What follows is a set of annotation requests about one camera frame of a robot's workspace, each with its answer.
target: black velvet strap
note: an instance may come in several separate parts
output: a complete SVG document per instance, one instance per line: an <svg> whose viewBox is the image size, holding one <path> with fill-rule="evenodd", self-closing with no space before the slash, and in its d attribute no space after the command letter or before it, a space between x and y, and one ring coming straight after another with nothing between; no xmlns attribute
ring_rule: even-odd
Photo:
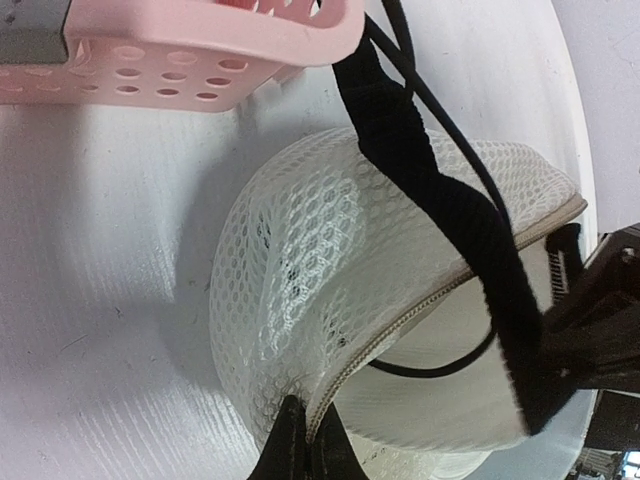
<svg viewBox="0 0 640 480"><path fill-rule="evenodd" d="M420 114L366 36L334 72L364 156L433 219L482 281L522 412L538 433L575 389L540 365L541 314L509 225L484 195L439 172Z"/></svg>

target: pink basket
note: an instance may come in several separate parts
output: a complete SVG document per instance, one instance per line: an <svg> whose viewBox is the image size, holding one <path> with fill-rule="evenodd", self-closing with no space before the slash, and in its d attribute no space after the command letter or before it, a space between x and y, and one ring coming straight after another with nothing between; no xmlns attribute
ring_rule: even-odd
<svg viewBox="0 0 640 480"><path fill-rule="evenodd" d="M364 0L73 0L64 65L0 65L0 104L229 110L353 52Z"/></svg>

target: black object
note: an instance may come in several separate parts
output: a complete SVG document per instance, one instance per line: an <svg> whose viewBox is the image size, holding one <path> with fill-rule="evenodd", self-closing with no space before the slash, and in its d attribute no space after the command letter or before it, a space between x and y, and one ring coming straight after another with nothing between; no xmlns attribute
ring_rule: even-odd
<svg viewBox="0 0 640 480"><path fill-rule="evenodd" d="M620 452L640 449L640 398L603 392L584 446Z"/></svg>
<svg viewBox="0 0 640 480"><path fill-rule="evenodd" d="M544 362L578 388L640 393L640 224L600 244L544 326Z"/></svg>
<svg viewBox="0 0 640 480"><path fill-rule="evenodd" d="M306 432L304 406L287 396L248 480L368 480L333 404L312 444Z"/></svg>

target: zipper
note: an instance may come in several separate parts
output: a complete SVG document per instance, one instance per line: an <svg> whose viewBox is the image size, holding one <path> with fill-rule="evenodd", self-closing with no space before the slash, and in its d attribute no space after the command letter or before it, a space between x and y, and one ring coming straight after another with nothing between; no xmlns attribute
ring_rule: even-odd
<svg viewBox="0 0 640 480"><path fill-rule="evenodd" d="M533 245L538 240L541 240L552 233L558 227L565 225L566 223L575 219L586 208L587 202L579 194L575 194L563 206L550 213L539 222L534 223L525 231L516 234L514 237L516 248L520 251ZM450 294L453 290L474 277L475 275L473 274L473 272L471 272L469 267L466 267L465 270L455 280L452 280L437 292L425 296L422 300L407 309L403 314L393 320L381 333L372 338L364 348L362 348L359 352L356 352L354 358L347 363L347 366L342 369L334 382L329 386L325 394L322 396L322 399L318 404L316 413L311 417L311 420L309 422L309 429L307 431L307 442L313 441L316 432L320 427L320 422L322 422L322 418L329 408L329 405L331 405L331 402L333 402L333 399L338 393L340 387L345 384L345 382L351 375L353 375L363 366L363 364L367 361L367 358L376 348L378 348L387 338L389 338L389 336L396 333L407 323L416 319L422 312L424 312L435 302Z"/></svg>

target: white mesh laundry bag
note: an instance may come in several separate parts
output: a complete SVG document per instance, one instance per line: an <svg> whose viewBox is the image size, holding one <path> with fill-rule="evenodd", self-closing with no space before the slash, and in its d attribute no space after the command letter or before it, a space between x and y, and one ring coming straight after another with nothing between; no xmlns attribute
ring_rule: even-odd
<svg viewBox="0 0 640 480"><path fill-rule="evenodd" d="M442 173L483 191L454 143L429 135ZM531 246L525 265L546 265L536 241L585 202L531 148L472 145L505 199L516 245ZM537 290L548 288L545 275ZM307 137L272 158L229 214L210 301L216 368L257 443L287 394L307 403L311 436L336 400L349 429L394 448L488 451L524 439L498 342L466 371L433 381L366 366L385 351L428 367L473 348L489 325L479 283L448 314L429 315L471 277L429 216L360 153L353 130Z"/></svg>

